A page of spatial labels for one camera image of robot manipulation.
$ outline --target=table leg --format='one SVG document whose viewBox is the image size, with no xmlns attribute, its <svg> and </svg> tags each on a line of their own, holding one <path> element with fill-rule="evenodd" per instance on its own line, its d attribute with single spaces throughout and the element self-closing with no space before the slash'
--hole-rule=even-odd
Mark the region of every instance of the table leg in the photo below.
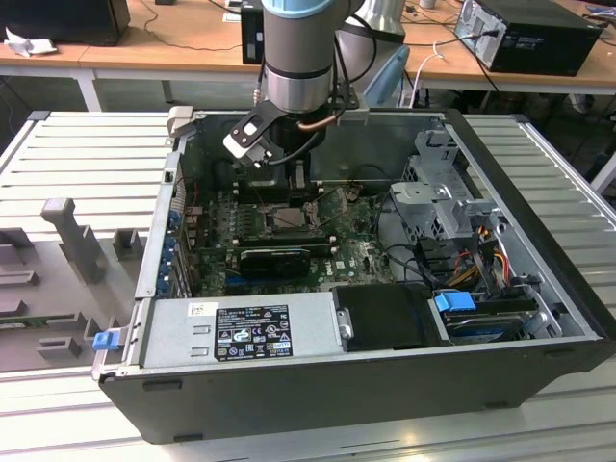
<svg viewBox="0 0 616 462">
<path fill-rule="evenodd" d="M 175 100 L 173 99 L 171 82 L 169 80 L 163 80 L 161 83 L 163 84 L 163 95 L 165 96 L 165 102 L 168 104 L 173 104 Z"/>
<path fill-rule="evenodd" d="M 612 154 L 611 159 L 607 161 L 605 167 L 597 173 L 597 176 L 592 181 L 590 186 L 592 186 L 597 193 L 602 193 L 614 178 L 616 178 L 616 153 Z"/>
<path fill-rule="evenodd" d="M 79 89 L 84 97 L 86 107 L 90 112 L 102 112 L 102 106 L 94 86 L 94 72 L 91 69 L 78 69 L 74 72 L 73 78 L 79 84 Z"/>
</svg>

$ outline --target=white cable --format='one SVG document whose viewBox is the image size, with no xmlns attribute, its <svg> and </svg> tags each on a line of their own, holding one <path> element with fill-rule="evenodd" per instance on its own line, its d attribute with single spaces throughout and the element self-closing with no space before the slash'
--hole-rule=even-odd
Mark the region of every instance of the white cable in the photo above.
<svg viewBox="0 0 616 462">
<path fill-rule="evenodd" d="M 475 34 L 470 34 L 469 36 L 464 36 L 464 37 L 460 37 L 457 40 L 454 41 L 450 41 L 450 42 L 446 42 L 443 43 L 444 45 L 448 45 L 450 43 L 456 43 L 460 40 L 465 40 L 465 39 L 474 39 L 477 36 Z M 415 98 L 417 96 L 417 84 L 420 81 L 420 75 L 422 74 L 422 69 L 424 68 L 425 64 L 430 61 L 432 58 L 441 58 L 442 60 L 445 58 L 445 56 L 443 56 L 443 54 L 439 53 L 438 50 L 436 49 L 436 45 L 441 44 L 441 42 L 439 40 L 434 41 L 434 43 L 432 43 L 432 54 L 430 56 L 425 57 L 425 59 L 422 61 L 422 63 L 420 64 L 419 69 L 417 69 L 417 75 L 415 76 L 415 84 L 413 85 L 413 95 L 411 96 L 411 104 L 408 106 L 409 109 L 413 109 L 413 107 L 415 106 Z"/>
<path fill-rule="evenodd" d="M 413 94 L 411 95 L 411 104 L 408 106 L 410 109 L 413 109 L 413 107 L 415 106 L 415 98 L 417 96 L 417 84 L 420 81 L 420 75 L 422 74 L 422 69 L 424 68 L 425 64 L 430 61 L 432 58 L 441 58 L 442 60 L 445 58 L 443 55 L 441 55 L 440 53 L 437 53 L 435 55 L 430 55 L 427 56 L 422 63 L 420 64 L 420 68 L 417 69 L 417 75 L 415 76 L 415 84 L 413 84 Z"/>
</svg>

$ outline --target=motherboard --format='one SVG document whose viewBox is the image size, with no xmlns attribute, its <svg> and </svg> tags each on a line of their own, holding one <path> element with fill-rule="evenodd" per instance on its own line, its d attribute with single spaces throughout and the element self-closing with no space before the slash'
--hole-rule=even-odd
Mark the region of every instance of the motherboard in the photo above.
<svg viewBox="0 0 616 462">
<path fill-rule="evenodd" d="M 192 213 L 197 293 L 326 292 L 394 282 L 374 234 L 380 199 L 352 185 L 295 197 L 256 188 L 218 192 Z"/>
</svg>

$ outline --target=barcode sticker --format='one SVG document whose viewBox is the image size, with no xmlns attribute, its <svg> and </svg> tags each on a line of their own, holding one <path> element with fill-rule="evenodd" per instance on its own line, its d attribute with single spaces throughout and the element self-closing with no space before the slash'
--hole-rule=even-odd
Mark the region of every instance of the barcode sticker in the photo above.
<svg viewBox="0 0 616 462">
<path fill-rule="evenodd" d="M 188 316 L 215 316 L 218 303 L 209 301 L 204 303 L 189 303 Z"/>
</svg>

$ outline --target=paper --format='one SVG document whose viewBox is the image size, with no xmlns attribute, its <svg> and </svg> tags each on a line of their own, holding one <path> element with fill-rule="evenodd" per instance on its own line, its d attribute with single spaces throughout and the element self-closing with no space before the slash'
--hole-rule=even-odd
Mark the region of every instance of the paper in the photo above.
<svg viewBox="0 0 616 462">
<path fill-rule="evenodd" d="M 12 33 L 9 28 L 6 28 L 7 39 L 4 44 L 12 49 L 16 54 L 30 58 L 30 55 L 40 55 L 44 53 L 53 53 L 58 51 L 51 40 L 47 38 L 24 38 Z"/>
</svg>

